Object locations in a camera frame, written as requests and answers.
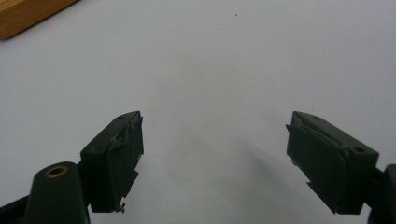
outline white table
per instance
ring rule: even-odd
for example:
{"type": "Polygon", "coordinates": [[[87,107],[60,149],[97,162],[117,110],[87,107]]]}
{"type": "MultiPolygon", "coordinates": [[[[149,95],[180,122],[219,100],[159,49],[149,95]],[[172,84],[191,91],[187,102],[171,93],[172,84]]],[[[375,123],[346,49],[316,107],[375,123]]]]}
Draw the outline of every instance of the white table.
{"type": "Polygon", "coordinates": [[[334,216],[286,155],[323,117],[396,162],[394,1],[83,0],[0,42],[0,204],[141,110],[126,213],[101,223],[366,223],[334,216]]]}

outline white surface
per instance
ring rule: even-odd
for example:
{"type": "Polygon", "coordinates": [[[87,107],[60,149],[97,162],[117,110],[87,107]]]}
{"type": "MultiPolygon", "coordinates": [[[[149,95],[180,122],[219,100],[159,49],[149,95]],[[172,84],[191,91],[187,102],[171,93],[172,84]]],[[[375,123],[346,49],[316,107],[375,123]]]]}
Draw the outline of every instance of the white surface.
{"type": "Polygon", "coordinates": [[[83,0],[0,42],[0,204],[141,110],[127,212],[92,223],[365,223],[286,155],[291,112],[396,162],[394,1],[83,0]]]}

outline wooden board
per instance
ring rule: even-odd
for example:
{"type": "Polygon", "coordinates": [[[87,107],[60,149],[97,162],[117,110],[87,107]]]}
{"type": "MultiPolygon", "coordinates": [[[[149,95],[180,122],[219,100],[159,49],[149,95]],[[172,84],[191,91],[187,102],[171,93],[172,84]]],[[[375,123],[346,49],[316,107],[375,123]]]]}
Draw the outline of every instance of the wooden board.
{"type": "Polygon", "coordinates": [[[0,39],[9,38],[77,0],[0,0],[0,39]]]}

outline small hole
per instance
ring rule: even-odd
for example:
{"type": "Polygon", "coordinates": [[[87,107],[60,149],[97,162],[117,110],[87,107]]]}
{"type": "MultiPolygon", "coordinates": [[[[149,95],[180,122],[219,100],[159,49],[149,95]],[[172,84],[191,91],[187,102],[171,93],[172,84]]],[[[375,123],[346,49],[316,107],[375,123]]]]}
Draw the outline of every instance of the small hole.
{"type": "Polygon", "coordinates": [[[361,147],[355,147],[355,150],[360,152],[360,153],[365,152],[365,150],[363,148],[361,148],[361,147]]]}
{"type": "Polygon", "coordinates": [[[67,172],[67,167],[66,166],[56,166],[53,167],[52,169],[49,169],[46,172],[46,177],[48,178],[55,178],[60,175],[64,175],[67,172]]]}

